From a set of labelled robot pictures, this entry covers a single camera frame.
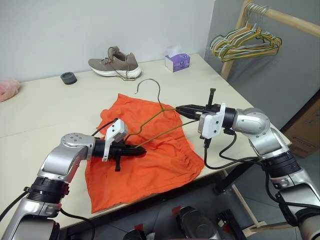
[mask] orange cloth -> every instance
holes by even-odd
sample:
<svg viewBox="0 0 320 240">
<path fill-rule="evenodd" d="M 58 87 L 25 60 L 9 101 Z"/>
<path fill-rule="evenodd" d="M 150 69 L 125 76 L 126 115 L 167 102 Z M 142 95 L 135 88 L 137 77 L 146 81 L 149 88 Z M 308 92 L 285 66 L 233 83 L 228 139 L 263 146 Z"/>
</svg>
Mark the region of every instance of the orange cloth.
<svg viewBox="0 0 320 240">
<path fill-rule="evenodd" d="M 163 108 L 172 108 L 163 104 Z M 109 110 L 101 112 L 99 125 L 120 118 L 128 132 L 135 133 L 141 123 L 160 111 L 159 103 L 118 95 Z M 127 144 L 138 145 L 170 128 L 181 125 L 176 111 L 165 111 L 148 122 L 139 135 Z M 85 180 L 91 198 L 91 211 L 97 212 L 119 203 L 130 203 L 155 193 L 163 193 L 195 179 L 204 167 L 203 160 L 192 151 L 181 127 L 156 138 L 143 147 L 143 157 L 121 157 L 121 171 L 115 162 L 93 158 L 87 162 Z"/>
</svg>

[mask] purple tissue box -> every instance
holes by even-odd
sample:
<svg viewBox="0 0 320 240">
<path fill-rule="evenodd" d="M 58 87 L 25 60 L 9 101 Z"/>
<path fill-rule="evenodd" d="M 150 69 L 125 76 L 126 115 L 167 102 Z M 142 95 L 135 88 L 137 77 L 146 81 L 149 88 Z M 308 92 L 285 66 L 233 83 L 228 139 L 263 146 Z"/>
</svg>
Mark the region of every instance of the purple tissue box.
<svg viewBox="0 0 320 240">
<path fill-rule="evenodd" d="M 186 69 L 190 65 L 190 56 L 186 53 L 177 54 L 173 57 L 165 56 L 165 66 L 171 71 L 176 72 L 181 69 Z"/>
</svg>

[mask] sneaker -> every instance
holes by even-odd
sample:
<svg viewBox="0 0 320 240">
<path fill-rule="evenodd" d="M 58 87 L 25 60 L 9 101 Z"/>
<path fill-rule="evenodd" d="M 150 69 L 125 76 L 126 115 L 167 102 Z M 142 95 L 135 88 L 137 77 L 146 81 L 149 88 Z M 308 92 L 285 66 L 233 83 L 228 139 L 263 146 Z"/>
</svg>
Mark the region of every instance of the sneaker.
<svg viewBox="0 0 320 240">
<path fill-rule="evenodd" d="M 105 77 L 120 76 L 124 79 L 135 79 L 141 74 L 134 54 L 128 55 L 119 51 L 117 46 L 109 47 L 108 57 L 105 59 L 89 59 L 91 69 Z"/>
</svg>

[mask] wooden clothing rack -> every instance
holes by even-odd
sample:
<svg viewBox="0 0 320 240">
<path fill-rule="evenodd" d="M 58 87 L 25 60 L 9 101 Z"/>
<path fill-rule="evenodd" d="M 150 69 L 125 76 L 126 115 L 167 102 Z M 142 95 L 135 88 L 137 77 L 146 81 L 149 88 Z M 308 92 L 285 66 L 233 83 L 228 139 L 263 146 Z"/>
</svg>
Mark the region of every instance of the wooden clothing rack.
<svg viewBox="0 0 320 240">
<path fill-rule="evenodd" d="M 247 21 L 246 6 L 247 6 L 247 4 L 252 3 L 252 2 L 253 2 L 252 0 L 244 0 L 243 1 L 240 16 L 239 16 L 238 22 L 236 23 L 236 26 L 235 26 L 236 29 L 240 29 L 245 26 L 246 21 Z M 263 16 L 270 18 L 270 19 L 273 19 L 279 23 L 288 25 L 292 28 L 298 29 L 302 32 L 311 34 L 317 38 L 320 38 L 320 26 L 317 24 L 302 20 L 300 18 L 297 18 L 297 17 L 291 16 L 289 14 L 274 10 L 272 8 L 268 9 L 263 14 Z M 220 73 L 220 75 L 221 75 L 221 77 L 223 77 L 223 79 L 225 79 L 225 80 L 228 79 L 232 64 L 233 64 L 233 61 L 228 61 L 223 64 L 223 67 L 222 67 L 222 70 Z"/>
</svg>

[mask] pink fabric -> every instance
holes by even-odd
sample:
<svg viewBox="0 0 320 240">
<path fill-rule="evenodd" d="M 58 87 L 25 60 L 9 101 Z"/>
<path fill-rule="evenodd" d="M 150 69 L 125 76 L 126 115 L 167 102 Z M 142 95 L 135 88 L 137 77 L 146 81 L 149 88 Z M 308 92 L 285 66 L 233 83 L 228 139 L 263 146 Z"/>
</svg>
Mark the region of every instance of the pink fabric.
<svg viewBox="0 0 320 240">
<path fill-rule="evenodd" d="M 15 79 L 4 79 L 0 81 L 0 102 L 12 98 L 18 93 L 20 82 Z"/>
</svg>

